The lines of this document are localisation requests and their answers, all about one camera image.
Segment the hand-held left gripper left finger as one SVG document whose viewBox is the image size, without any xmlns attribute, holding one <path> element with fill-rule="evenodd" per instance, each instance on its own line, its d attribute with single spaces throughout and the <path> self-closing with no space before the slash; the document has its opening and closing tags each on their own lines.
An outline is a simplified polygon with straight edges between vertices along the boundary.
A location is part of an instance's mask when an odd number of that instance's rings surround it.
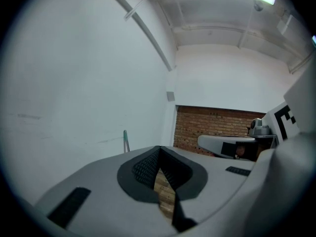
<svg viewBox="0 0 316 237">
<path fill-rule="evenodd" d="M 119 167 L 150 150 L 137 149 L 87 164 L 49 189 L 35 208 L 45 216 L 76 187 L 91 191 L 67 226 L 72 233 L 174 233 L 156 203 L 139 202 L 120 187 Z"/>
</svg>

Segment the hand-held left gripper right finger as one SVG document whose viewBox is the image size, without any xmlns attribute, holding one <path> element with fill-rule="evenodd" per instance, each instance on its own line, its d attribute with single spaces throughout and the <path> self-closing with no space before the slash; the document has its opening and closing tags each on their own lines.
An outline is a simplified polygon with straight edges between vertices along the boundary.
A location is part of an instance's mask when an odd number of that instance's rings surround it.
<svg viewBox="0 0 316 237">
<path fill-rule="evenodd" d="M 183 232 L 218 212 L 245 182 L 254 163 L 161 147 L 160 166 L 175 191 L 172 225 Z"/>
</svg>

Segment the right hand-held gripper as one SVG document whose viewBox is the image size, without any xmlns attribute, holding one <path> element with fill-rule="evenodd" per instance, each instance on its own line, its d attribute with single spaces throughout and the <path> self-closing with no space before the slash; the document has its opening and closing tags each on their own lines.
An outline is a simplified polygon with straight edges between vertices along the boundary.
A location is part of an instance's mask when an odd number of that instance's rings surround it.
<svg viewBox="0 0 316 237">
<path fill-rule="evenodd" d="M 280 142 L 299 133 L 316 132 L 316 65 L 305 69 L 284 95 L 284 102 L 266 113 L 266 122 Z M 200 135 L 197 144 L 216 156 L 234 159 L 238 146 L 255 138 Z"/>
</svg>

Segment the white ceiling pipe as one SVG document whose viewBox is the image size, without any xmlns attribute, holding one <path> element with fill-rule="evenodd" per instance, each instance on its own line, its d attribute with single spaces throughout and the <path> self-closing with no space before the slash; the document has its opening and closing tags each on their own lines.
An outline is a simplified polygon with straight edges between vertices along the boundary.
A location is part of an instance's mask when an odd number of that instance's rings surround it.
<svg viewBox="0 0 316 237">
<path fill-rule="evenodd" d="M 275 44 L 281 48 L 292 48 L 293 44 L 285 37 L 265 32 L 230 27 L 175 27 L 172 29 L 178 45 L 224 44 L 237 45 L 242 37 L 255 37 Z"/>
</svg>

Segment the white curved wall pipe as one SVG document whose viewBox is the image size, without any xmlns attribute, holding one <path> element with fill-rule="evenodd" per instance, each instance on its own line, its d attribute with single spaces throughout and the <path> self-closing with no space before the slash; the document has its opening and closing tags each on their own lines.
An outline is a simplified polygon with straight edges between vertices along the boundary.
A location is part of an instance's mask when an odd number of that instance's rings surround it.
<svg viewBox="0 0 316 237">
<path fill-rule="evenodd" d="M 125 11 L 123 20 L 134 21 L 155 49 L 166 69 L 175 68 L 176 44 L 171 26 L 158 0 L 115 0 Z"/>
</svg>

